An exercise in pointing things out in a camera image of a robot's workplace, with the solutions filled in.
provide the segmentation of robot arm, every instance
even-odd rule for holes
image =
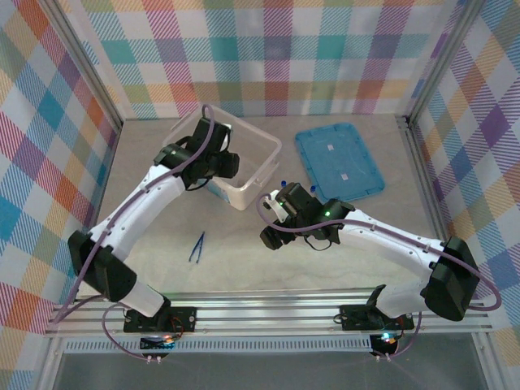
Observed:
[[[184,170],[167,174],[187,162],[201,148],[208,136],[209,126],[209,121],[203,118],[192,136],[164,147],[145,178],[112,214],[87,234],[76,231],[68,240],[76,275],[80,274],[94,245],[99,243],[99,249],[84,275],[84,282],[110,301],[121,302],[134,309],[128,311],[133,321],[128,326],[135,325],[143,332],[170,331],[171,317],[181,317],[182,313],[177,311],[172,314],[167,298],[140,282],[136,273],[124,264],[124,260],[164,207],[190,185],[213,176],[232,178],[238,172],[239,156],[228,152],[231,129],[227,125],[215,123],[210,141],[202,153]],[[128,201],[143,191],[135,201]]]
[[[453,321],[464,318],[479,278],[439,255],[452,255],[476,270],[463,240],[452,237],[444,243],[404,232],[335,199],[322,205],[298,183],[271,193],[264,206],[276,213],[274,225],[280,229],[268,226],[262,231],[260,237],[270,249],[279,249],[297,236],[313,236],[375,251],[417,276],[407,284],[378,286],[365,305],[342,306],[344,330],[382,329],[403,314],[426,309]],[[306,229],[332,220],[340,223]]]

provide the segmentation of transparent storage bin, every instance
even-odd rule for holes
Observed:
[[[282,141],[224,110],[212,107],[217,122],[232,126],[229,151],[240,156],[240,165],[235,177],[215,177],[206,188],[236,209],[245,210],[278,168],[278,154],[282,149]],[[171,134],[162,146],[191,136],[201,117],[200,108],[185,116],[171,128]]]

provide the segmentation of blue tray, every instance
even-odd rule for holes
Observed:
[[[351,123],[299,132],[296,145],[320,201],[347,202],[383,191],[383,177]]]

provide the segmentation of plaid wall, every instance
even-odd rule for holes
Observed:
[[[445,0],[61,3],[122,115],[139,119],[182,116],[200,101],[237,116],[396,112],[430,56],[437,17],[453,8]]]
[[[28,388],[66,239],[93,222],[116,133],[37,0],[0,0],[0,389]]]
[[[414,92],[412,93],[412,98],[408,101],[406,105],[406,109],[404,114],[408,115],[417,101],[419,94],[423,91],[423,86],[431,72],[437,65],[437,60],[439,59],[439,54],[444,48],[444,44],[446,43],[449,34],[453,31],[455,24],[458,22],[459,18],[462,15],[462,11],[464,10],[465,4],[468,0],[458,0],[457,5],[453,8],[451,15],[449,16],[448,22],[443,28],[442,33],[440,34],[439,40],[435,44],[434,50],[431,52],[429,59],[427,60],[426,66],[423,68],[421,77],[418,80],[418,83],[415,85]]]
[[[520,0],[486,2],[419,125],[449,231],[469,242],[504,298],[497,337],[518,384]]]

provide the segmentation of black bracket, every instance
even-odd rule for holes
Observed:
[[[344,331],[401,331],[414,329],[414,320],[403,314],[389,318],[377,307],[377,298],[385,284],[377,286],[365,305],[341,305],[340,313],[334,317],[335,323],[341,323]]]
[[[163,307],[154,317],[145,317],[136,310],[125,314],[125,333],[185,333],[195,332],[197,324],[196,307]]]

